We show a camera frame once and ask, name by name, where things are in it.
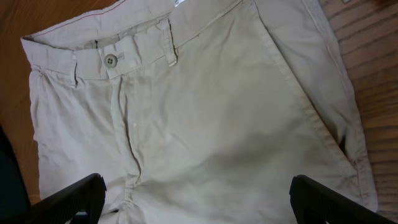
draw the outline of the waistband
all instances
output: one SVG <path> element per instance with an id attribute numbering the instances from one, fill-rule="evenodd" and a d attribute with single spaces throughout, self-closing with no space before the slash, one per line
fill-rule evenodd
<path id="1" fill-rule="evenodd" d="M 174 50 L 232 10 L 242 0 L 121 0 L 21 39 L 32 65 L 84 79 L 108 79 L 137 69 Z M 152 21 L 153 26 L 120 36 Z M 87 49 L 92 40 L 118 38 L 113 44 Z M 104 65 L 114 54 L 122 60 L 116 68 Z"/>

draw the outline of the button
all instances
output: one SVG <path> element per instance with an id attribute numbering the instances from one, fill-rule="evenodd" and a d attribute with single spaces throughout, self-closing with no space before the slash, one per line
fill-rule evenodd
<path id="1" fill-rule="evenodd" d="M 108 68 L 114 68 L 116 67 L 117 64 L 118 64 L 118 59 L 116 58 L 115 55 L 108 54 L 107 56 L 105 56 L 105 65 Z"/>

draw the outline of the beige fabric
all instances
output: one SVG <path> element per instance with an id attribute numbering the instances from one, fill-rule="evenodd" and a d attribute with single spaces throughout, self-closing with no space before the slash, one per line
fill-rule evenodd
<path id="1" fill-rule="evenodd" d="M 41 197 L 97 172 L 101 223 L 295 223 L 304 174 L 374 210 L 352 87 L 308 2 L 124 0 L 22 39 Z"/>

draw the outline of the wood grain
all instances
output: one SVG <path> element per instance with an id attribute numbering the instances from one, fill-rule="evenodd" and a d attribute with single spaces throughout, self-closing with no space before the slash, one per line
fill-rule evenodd
<path id="1" fill-rule="evenodd" d="M 379 213 L 398 222 L 398 1 L 319 2 L 355 89 Z"/>
<path id="2" fill-rule="evenodd" d="M 14 148 L 32 203 L 40 198 L 38 157 L 29 113 L 30 67 L 19 38 L 113 2 L 0 2 L 0 124 Z M 379 213 L 398 222 L 398 3 L 319 2 L 338 38 L 356 92 L 379 194 Z"/>

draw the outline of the clothing label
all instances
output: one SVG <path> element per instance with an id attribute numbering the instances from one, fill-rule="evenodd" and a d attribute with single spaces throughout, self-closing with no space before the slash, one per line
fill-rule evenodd
<path id="1" fill-rule="evenodd" d="M 174 6 L 177 7 L 183 1 L 185 1 L 185 0 L 175 0 L 174 1 Z"/>

